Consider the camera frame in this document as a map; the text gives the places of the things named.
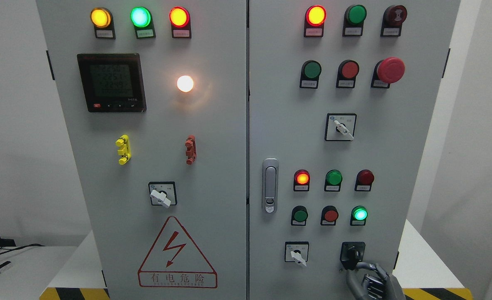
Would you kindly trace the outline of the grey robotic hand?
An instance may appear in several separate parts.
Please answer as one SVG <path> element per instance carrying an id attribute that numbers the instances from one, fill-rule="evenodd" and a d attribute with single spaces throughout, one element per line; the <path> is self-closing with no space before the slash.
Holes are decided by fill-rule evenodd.
<path id="1" fill-rule="evenodd" d="M 374 271 L 376 276 L 365 274 L 358 280 L 358 269 Z M 346 283 L 356 300 L 405 300 L 398 279 L 389 275 L 379 264 L 358 262 L 354 270 L 346 271 Z"/>

